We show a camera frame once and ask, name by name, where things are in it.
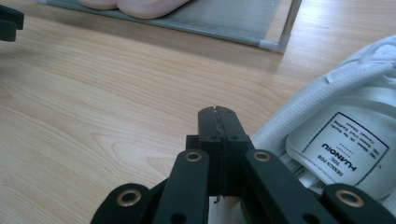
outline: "white sneaker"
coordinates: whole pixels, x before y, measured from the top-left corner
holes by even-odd
[[[374,42],[316,78],[253,136],[306,187],[346,183],[396,216],[396,35]]]

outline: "white fabric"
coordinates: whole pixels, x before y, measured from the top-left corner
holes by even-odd
[[[252,136],[255,148],[271,150],[282,156],[289,167],[295,167],[295,162],[285,154],[287,135],[337,96],[378,80],[385,80],[389,85],[396,83],[396,35],[357,51],[330,73],[300,90]],[[312,176],[309,180],[304,178],[301,180],[306,187],[316,181]],[[383,205],[396,216],[396,191]]]

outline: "wooden floor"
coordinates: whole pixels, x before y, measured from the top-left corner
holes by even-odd
[[[396,32],[393,0],[304,0],[285,54],[2,0],[25,13],[0,42],[0,223],[89,223],[115,187],[168,177],[197,112],[254,134],[297,90]]]

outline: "shoe label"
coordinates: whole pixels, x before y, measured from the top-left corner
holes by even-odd
[[[367,127],[337,112],[308,141],[302,153],[333,182],[357,185],[388,150]]]

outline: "black object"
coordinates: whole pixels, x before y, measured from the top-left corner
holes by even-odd
[[[23,29],[23,20],[23,13],[0,5],[0,40],[15,41],[17,30]]]
[[[198,135],[188,135],[168,179],[147,189],[113,190],[92,224],[207,223],[209,196],[240,196],[248,223],[396,223],[381,204],[354,187],[335,184],[318,196],[279,160],[256,150],[235,113],[208,107]]]

